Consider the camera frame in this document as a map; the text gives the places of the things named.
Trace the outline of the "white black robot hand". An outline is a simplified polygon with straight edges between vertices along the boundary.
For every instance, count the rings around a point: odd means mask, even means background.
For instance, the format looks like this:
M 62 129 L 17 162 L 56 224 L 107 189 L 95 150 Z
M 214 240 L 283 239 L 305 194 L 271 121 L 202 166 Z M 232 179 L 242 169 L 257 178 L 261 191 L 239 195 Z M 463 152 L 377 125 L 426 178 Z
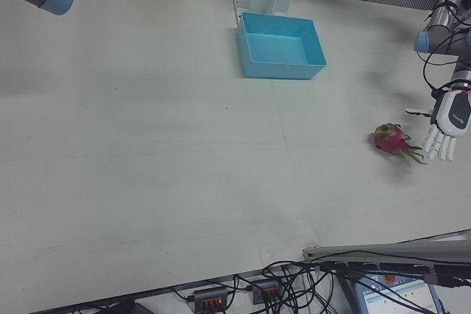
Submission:
M 457 139 L 470 128 L 470 88 L 457 86 L 440 94 L 432 110 L 406 108 L 405 112 L 429 118 L 430 127 L 422 145 L 428 159 L 453 161 Z

